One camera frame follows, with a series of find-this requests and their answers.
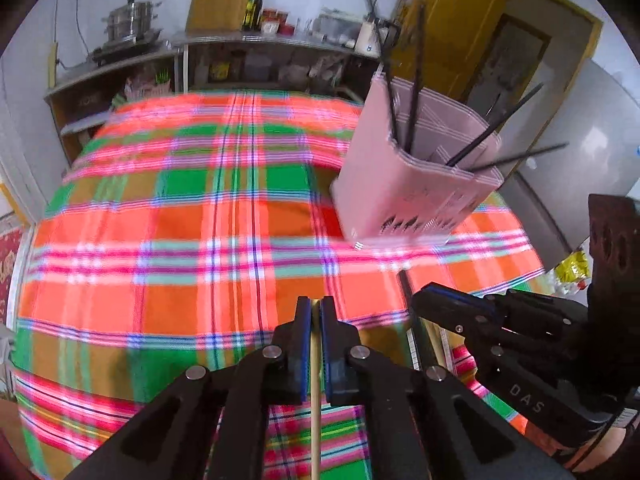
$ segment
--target yellow door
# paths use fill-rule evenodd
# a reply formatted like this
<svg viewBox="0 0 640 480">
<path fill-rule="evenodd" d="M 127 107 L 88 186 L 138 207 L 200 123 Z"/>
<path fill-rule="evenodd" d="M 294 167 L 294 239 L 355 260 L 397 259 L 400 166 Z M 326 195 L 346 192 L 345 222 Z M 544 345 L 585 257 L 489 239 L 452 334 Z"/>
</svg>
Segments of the yellow door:
<svg viewBox="0 0 640 480">
<path fill-rule="evenodd" d="M 411 0 L 401 10 L 402 36 L 392 53 L 394 75 L 413 80 L 415 17 L 426 2 L 422 80 L 428 88 L 459 99 L 474 74 L 507 0 Z"/>
</svg>

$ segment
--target kitchen counter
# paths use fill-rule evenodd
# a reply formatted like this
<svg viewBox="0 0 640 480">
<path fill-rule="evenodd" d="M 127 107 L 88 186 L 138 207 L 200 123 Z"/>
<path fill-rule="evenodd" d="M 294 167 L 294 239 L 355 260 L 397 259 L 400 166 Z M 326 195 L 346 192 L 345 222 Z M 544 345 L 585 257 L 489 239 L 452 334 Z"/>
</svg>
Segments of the kitchen counter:
<svg viewBox="0 0 640 480">
<path fill-rule="evenodd" d="M 316 50 L 326 50 L 329 52 L 338 52 L 340 54 L 350 54 L 352 56 L 360 56 L 367 59 L 374 58 L 374 56 L 356 52 L 352 48 L 347 48 L 345 46 L 322 41 L 308 34 L 294 34 L 293 36 L 284 36 L 283 34 L 263 34 L 261 32 L 245 32 L 242 30 L 200 30 L 197 32 L 178 32 L 171 38 L 171 43 L 176 47 L 182 47 L 190 44 L 207 43 L 281 44 L 314 48 Z"/>
<path fill-rule="evenodd" d="M 44 94 L 44 99 L 48 100 L 52 95 L 94 77 L 147 61 L 153 61 L 165 57 L 174 57 L 177 54 L 178 50 L 175 47 L 169 48 L 166 46 L 164 41 L 159 41 L 158 44 L 152 47 L 152 49 L 146 54 L 129 57 L 113 63 L 107 63 L 100 67 L 98 67 L 98 65 L 93 61 L 87 60 L 84 63 L 70 67 L 69 70 L 60 76 L 57 84 L 53 88 L 49 88 Z"/>
</svg>

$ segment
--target table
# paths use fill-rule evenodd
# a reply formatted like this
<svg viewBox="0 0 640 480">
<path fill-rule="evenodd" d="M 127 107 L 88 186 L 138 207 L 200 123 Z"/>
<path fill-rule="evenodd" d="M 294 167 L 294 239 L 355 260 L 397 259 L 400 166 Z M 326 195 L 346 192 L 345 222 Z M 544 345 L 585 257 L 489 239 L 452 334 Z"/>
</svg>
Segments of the table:
<svg viewBox="0 0 640 480">
<path fill-rule="evenodd" d="M 194 67 L 203 48 L 227 45 L 230 48 L 261 48 L 273 56 L 276 64 L 287 63 L 294 52 L 302 53 L 305 60 L 316 60 L 322 54 L 338 54 L 344 59 L 344 73 L 337 85 L 346 98 L 364 102 L 369 91 L 373 73 L 378 68 L 378 60 L 368 54 L 354 51 L 352 48 L 322 41 L 308 34 L 284 36 L 282 34 L 263 34 L 261 32 L 200 30 L 196 32 L 178 32 L 171 38 L 172 45 L 182 53 L 182 81 L 184 92 L 202 90 L 194 87 Z M 259 82 L 219 82 L 208 84 L 206 89 L 286 89 L 277 81 L 267 84 Z"/>
<path fill-rule="evenodd" d="M 53 198 L 24 275 L 13 361 L 38 474 L 64 478 L 190 365 L 225 367 L 266 344 L 300 295 L 332 295 L 363 344 L 406 362 L 399 269 L 414 288 L 479 295 L 543 272 L 498 196 L 445 246 L 351 247 L 328 186 L 359 112 L 238 91 L 111 117 Z M 358 407 L 322 407 L 327 478 L 366 478 L 362 424 Z M 308 474 L 309 428 L 308 405 L 272 410 L 266 478 Z"/>
</svg>

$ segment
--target door frame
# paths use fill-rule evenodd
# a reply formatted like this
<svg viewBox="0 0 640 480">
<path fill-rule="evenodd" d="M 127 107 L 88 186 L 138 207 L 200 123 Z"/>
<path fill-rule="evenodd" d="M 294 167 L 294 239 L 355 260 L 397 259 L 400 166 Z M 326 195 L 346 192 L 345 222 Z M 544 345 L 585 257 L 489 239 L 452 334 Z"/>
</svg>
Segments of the door frame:
<svg viewBox="0 0 640 480">
<path fill-rule="evenodd" d="M 538 52 L 538 55 L 536 57 L 536 64 L 535 66 L 532 67 L 529 73 L 527 73 L 522 83 L 520 83 L 520 85 L 518 86 L 518 89 L 514 92 L 513 104 L 516 104 L 519 101 L 520 97 L 524 94 L 525 89 L 531 82 L 533 75 L 536 73 L 536 70 L 540 65 L 540 61 L 542 61 L 542 58 L 545 55 L 545 52 L 547 47 L 549 46 L 549 43 L 551 43 L 551 36 L 549 36 L 548 34 L 545 34 L 541 30 L 537 30 L 532 25 L 529 25 L 529 23 L 523 22 L 522 20 L 520 20 L 519 18 L 516 18 L 515 16 L 511 16 L 510 14 L 503 13 L 502 16 L 500 17 L 500 21 L 498 22 L 498 25 L 496 25 L 495 27 L 491 40 L 489 40 L 489 43 L 486 46 L 484 54 L 482 54 L 482 57 L 480 58 L 480 61 L 476 66 L 476 70 L 474 71 L 472 78 L 469 80 L 469 83 L 466 86 L 464 93 L 460 96 L 461 102 L 466 101 L 469 98 L 469 94 L 471 94 L 473 87 L 478 81 L 478 76 L 480 75 L 480 72 L 482 71 L 482 69 L 484 68 L 484 64 L 486 63 L 486 60 L 489 58 L 489 55 L 491 54 L 491 51 L 494 48 L 495 41 L 500 36 L 500 32 L 502 31 L 504 26 L 507 25 L 508 23 L 513 23 L 513 25 L 516 25 L 518 28 L 521 28 L 522 30 L 528 32 L 529 34 L 531 34 L 532 36 L 535 36 L 539 40 L 542 40 L 542 47 L 540 48 L 540 51 Z M 497 131 L 499 131 L 502 126 L 504 125 L 502 124 L 497 129 Z"/>
<path fill-rule="evenodd" d="M 585 49 L 582 53 L 582 56 L 580 57 L 580 61 L 578 62 L 578 65 L 576 66 L 576 69 L 573 75 L 571 76 L 567 84 L 564 86 L 564 93 L 562 95 L 562 99 L 560 99 L 560 101 L 558 102 L 558 105 L 552 111 L 548 120 L 545 121 L 545 123 L 542 125 L 538 133 L 534 136 L 529 147 L 527 148 L 527 151 L 533 148 L 535 143 L 538 142 L 538 139 L 542 136 L 542 134 L 546 130 L 546 127 L 549 126 L 549 123 L 553 120 L 553 118 L 558 113 L 558 110 L 562 106 L 562 103 L 564 103 L 564 100 L 569 94 L 569 91 L 573 87 L 575 78 L 577 77 L 578 72 L 580 72 L 580 69 L 582 68 L 582 65 L 584 64 L 585 60 L 591 59 L 591 57 L 593 57 L 593 54 L 596 51 L 596 46 L 598 45 L 598 41 L 600 40 L 600 33 L 602 32 L 602 21 L 596 18 L 593 14 L 591 14 L 587 10 L 584 10 L 583 8 L 577 6 L 570 0 L 551 0 L 551 1 L 553 1 L 556 4 L 562 5 L 563 7 L 568 8 L 571 12 L 573 12 L 574 14 L 577 14 L 580 17 L 587 19 L 587 21 L 591 23 L 591 33 L 589 35 L 589 40 L 587 41 L 587 45 L 585 46 Z M 522 93 L 518 96 L 518 98 L 520 98 L 522 94 L 524 94 L 525 89 L 526 89 L 526 85 L 522 87 Z M 518 162 L 513 167 L 513 169 L 504 177 L 504 179 L 507 180 L 513 174 L 513 172 L 520 167 L 522 163 L 523 163 L 522 160 Z"/>
</svg>

